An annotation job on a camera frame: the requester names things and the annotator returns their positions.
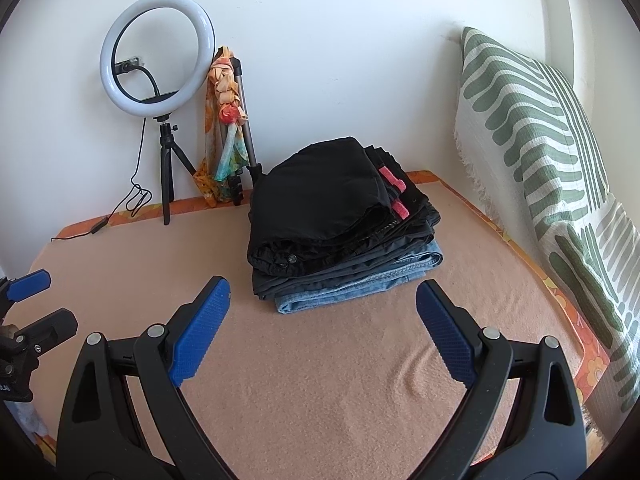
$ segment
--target black pants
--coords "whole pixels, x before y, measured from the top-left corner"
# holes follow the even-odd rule
[[[305,290],[322,290],[366,278],[378,272],[383,266],[385,266],[385,269],[391,269],[390,264],[398,258],[409,251],[423,247],[432,240],[433,234],[419,238],[410,236],[396,238],[381,244],[354,260],[343,262],[331,269],[322,270],[309,276],[283,278],[281,276],[268,276],[254,269],[252,275],[254,294],[261,300],[270,300],[284,294],[293,294]]]
[[[383,166],[404,182],[403,192],[384,179]],[[406,218],[392,208],[394,200]],[[440,215],[391,155],[347,137],[312,144],[263,176],[250,220],[247,258],[256,288],[256,276],[310,276],[367,258],[406,234],[433,238]]]

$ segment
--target ring light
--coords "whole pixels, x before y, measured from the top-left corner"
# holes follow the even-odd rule
[[[115,54],[127,27],[145,12],[154,9],[175,9],[193,24],[198,37],[198,57],[193,72],[180,90],[162,96],[159,102],[144,102],[129,95],[114,75]],[[100,79],[113,103],[127,114],[138,117],[158,117],[169,114],[191,99],[204,83],[215,51],[216,38],[209,16],[192,0],[139,0],[126,9],[111,25],[100,53]]]

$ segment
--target pillowcase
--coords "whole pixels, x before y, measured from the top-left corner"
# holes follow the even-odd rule
[[[575,300],[607,349],[594,398],[615,431],[640,395],[640,235],[609,191],[564,75],[474,28],[463,31],[462,52],[462,159],[488,215]]]

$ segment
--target orange floral sheet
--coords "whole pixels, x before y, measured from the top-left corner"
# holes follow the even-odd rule
[[[452,193],[454,193],[460,200],[462,200],[469,209],[471,209],[474,213],[478,215],[484,222],[486,222],[492,229],[494,229],[501,237],[502,240],[507,243],[511,249],[516,251],[516,253],[529,265],[529,267],[540,277],[542,282],[545,284],[546,288],[549,290],[549,293],[553,295],[555,300],[558,302],[559,306],[562,308],[562,311],[567,316],[572,326],[575,329],[575,332],[580,339],[582,346],[584,348],[584,359],[582,360],[582,365],[578,370],[577,375],[574,377],[574,382],[576,385],[578,399],[582,404],[588,397],[591,395],[594,387],[598,384],[600,377],[606,370],[609,365],[609,357],[607,356],[604,348],[600,345],[596,336],[593,335],[593,332],[588,327],[587,323],[584,321],[582,316],[578,313],[574,305],[571,301],[562,293],[562,291],[556,286],[556,284],[546,275],[545,271],[542,270],[538,264],[536,264],[517,244],[511,237],[500,229],[497,225],[495,225],[487,216],[484,215],[478,208],[476,208],[471,202],[469,202],[466,198],[464,198],[460,193],[458,193],[455,189],[449,186],[446,182],[440,179],[435,174],[431,173],[431,171],[410,171],[408,173],[411,180],[414,184],[428,184],[430,182],[440,182],[443,186],[449,189]],[[245,190],[244,192],[244,201],[242,203],[248,203],[248,198],[250,195],[250,190]],[[221,203],[218,202],[216,207],[226,207],[232,206],[231,203]],[[194,198],[187,198],[184,200],[177,200],[172,202],[170,205],[171,214],[181,214],[188,213],[192,211],[200,211],[203,209],[207,209],[210,206],[207,204],[206,200],[199,196]],[[159,218],[162,216],[162,206],[160,204],[147,205],[144,206],[140,212],[136,215],[135,218],[131,218],[129,212],[123,211],[116,213],[111,217],[109,225],[121,225],[126,224],[128,222],[139,222],[141,220],[147,220],[151,218]],[[89,220],[85,220],[83,222],[79,222],[77,224],[70,225],[65,227],[60,231],[58,237],[69,237],[77,234],[82,234],[91,229],[93,225],[100,218],[93,218]]]

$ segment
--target ring light stand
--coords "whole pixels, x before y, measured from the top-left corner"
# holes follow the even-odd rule
[[[129,25],[145,12],[161,8],[179,10],[187,16],[193,24],[198,37],[198,57],[196,58],[193,72],[181,89],[165,94],[160,94],[153,77],[140,65],[138,58],[132,58],[120,63],[116,63],[115,60],[120,38],[122,38]],[[209,16],[201,6],[192,0],[139,0],[126,9],[113,23],[100,53],[100,78],[111,101],[128,114],[145,118],[153,117],[160,123],[160,178],[164,225],[168,225],[171,221],[169,204],[175,199],[171,153],[175,153],[178,160],[192,176],[196,173],[193,164],[175,142],[173,132],[178,129],[178,126],[176,124],[171,126],[168,123],[168,119],[171,113],[191,99],[204,83],[213,59],[215,42],[216,39]],[[151,79],[155,92],[153,97],[139,100],[127,93],[122,87],[117,76],[132,70],[141,70]]]

